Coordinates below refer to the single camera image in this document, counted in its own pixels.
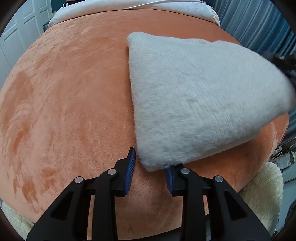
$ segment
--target triangular cutout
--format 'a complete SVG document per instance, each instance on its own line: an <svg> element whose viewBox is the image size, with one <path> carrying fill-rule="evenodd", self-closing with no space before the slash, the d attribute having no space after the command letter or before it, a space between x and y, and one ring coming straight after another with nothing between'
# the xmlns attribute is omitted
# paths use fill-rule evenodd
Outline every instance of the triangular cutout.
<svg viewBox="0 0 296 241"><path fill-rule="evenodd" d="M66 220L70 208L70 204L73 198L74 192L69 192L60 204L52 211L51 217L59 220Z"/></svg>
<svg viewBox="0 0 296 241"><path fill-rule="evenodd" d="M228 192L224 191L224 196L227 202L230 219L232 221L244 218L247 216L246 212L241 208L233 196Z"/></svg>

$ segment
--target white folded blanket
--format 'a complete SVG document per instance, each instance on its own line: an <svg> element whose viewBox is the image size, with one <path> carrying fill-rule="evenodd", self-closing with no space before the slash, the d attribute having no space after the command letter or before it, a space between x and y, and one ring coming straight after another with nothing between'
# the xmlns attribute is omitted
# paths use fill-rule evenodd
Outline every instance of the white folded blanket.
<svg viewBox="0 0 296 241"><path fill-rule="evenodd" d="M220 26L217 13L200 0L85 0L64 8L60 8L50 20L51 26L97 12L127 10L127 9L156 9L200 18Z"/></svg>
<svg viewBox="0 0 296 241"><path fill-rule="evenodd" d="M250 141L296 107L288 78L237 44L134 32L128 45L137 148L148 171Z"/></svg>

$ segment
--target silver screw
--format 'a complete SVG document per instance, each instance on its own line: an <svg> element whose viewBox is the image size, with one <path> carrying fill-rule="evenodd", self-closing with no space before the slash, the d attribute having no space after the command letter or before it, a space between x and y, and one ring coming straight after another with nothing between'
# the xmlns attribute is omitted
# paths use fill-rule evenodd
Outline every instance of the silver screw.
<svg viewBox="0 0 296 241"><path fill-rule="evenodd" d="M116 169L114 169L114 168L112 168L112 169L110 169L110 170L108 170L108 174L109 175L114 175L114 174L116 174Z"/></svg>
<svg viewBox="0 0 296 241"><path fill-rule="evenodd" d="M215 176L215 181L218 182L218 183L221 183L221 182L223 182L223 177Z"/></svg>
<svg viewBox="0 0 296 241"><path fill-rule="evenodd" d="M74 182L76 182L76 183L81 183L82 181L83 181L83 178L82 177L76 177L74 179Z"/></svg>
<svg viewBox="0 0 296 241"><path fill-rule="evenodd" d="M182 172L183 174L188 174L188 173L190 172L190 170L189 170L188 168L182 168L182 169L181 169L181 172Z"/></svg>

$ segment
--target door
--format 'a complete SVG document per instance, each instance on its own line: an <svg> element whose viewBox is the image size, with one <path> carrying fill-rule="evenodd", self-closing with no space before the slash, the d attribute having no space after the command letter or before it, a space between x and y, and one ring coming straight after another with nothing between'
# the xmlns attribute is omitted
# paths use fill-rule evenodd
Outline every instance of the door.
<svg viewBox="0 0 296 241"><path fill-rule="evenodd" d="M27 0L15 13L0 37L0 87L26 49L44 32L52 14L50 0Z"/></svg>

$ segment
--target blue curtain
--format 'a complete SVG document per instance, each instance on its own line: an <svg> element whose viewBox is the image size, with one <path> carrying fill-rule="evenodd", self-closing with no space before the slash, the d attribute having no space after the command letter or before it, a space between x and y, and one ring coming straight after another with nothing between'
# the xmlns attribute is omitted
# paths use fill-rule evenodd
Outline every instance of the blue curtain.
<svg viewBox="0 0 296 241"><path fill-rule="evenodd" d="M257 53L268 50L288 55L296 50L296 37L287 21L270 0L215 0L221 28L244 47ZM296 137L296 109L282 144Z"/></svg>

